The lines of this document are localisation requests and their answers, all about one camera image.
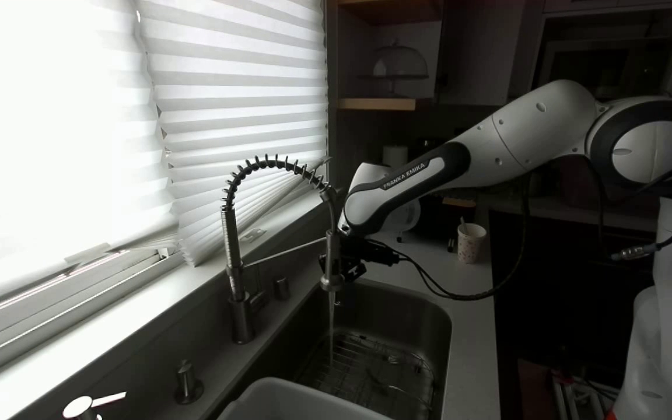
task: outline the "window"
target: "window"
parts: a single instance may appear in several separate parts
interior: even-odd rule
[[[324,60],[317,0],[3,0],[0,361],[156,275],[148,236],[200,264],[240,161],[322,161]],[[294,181],[251,177],[239,220]]]

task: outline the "white cup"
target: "white cup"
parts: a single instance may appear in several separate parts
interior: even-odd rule
[[[465,264],[479,262],[485,240],[485,229],[482,223],[457,226],[457,259]]]

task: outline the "kitchen faucet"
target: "kitchen faucet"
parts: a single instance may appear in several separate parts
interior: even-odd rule
[[[294,172],[303,179],[308,179],[312,186],[319,188],[326,208],[330,208],[330,231],[326,231],[326,259],[322,265],[322,287],[335,289],[340,283],[335,275],[335,257],[339,255],[339,229],[337,229],[337,188],[316,174],[308,165],[300,161],[289,161],[288,157],[255,157],[252,161],[245,161],[245,165],[239,165],[239,170],[231,174],[230,188],[225,188],[225,206],[223,206],[223,223],[225,223],[225,249],[226,249],[226,283],[231,292],[231,310],[233,310],[233,340],[248,342],[256,336],[256,322],[255,322],[255,305],[252,293],[245,289],[242,283],[242,259],[240,259],[240,240],[239,240],[239,222],[235,222],[235,191],[240,181],[252,174],[255,170],[265,168],[280,168],[288,172]]]

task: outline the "horizontal blind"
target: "horizontal blind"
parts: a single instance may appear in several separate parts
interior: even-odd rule
[[[0,296],[174,226],[129,0],[0,0]]]
[[[223,242],[223,193],[245,158],[326,154],[326,52],[319,0],[141,0],[167,133],[181,245],[200,264]],[[248,177],[248,223],[296,181]]]

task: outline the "window sill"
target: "window sill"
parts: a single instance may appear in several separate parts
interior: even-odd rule
[[[268,213],[251,226],[256,236],[242,242],[242,251],[248,255],[261,247],[317,206],[319,195],[316,191],[283,203],[275,214]],[[199,268],[185,265],[181,257],[168,264],[176,264],[176,268],[136,289],[119,303],[112,303],[57,338],[49,338],[44,345],[0,367],[0,418],[15,418],[108,349],[139,333],[161,313],[171,310],[176,303],[225,272],[225,255],[217,255]]]

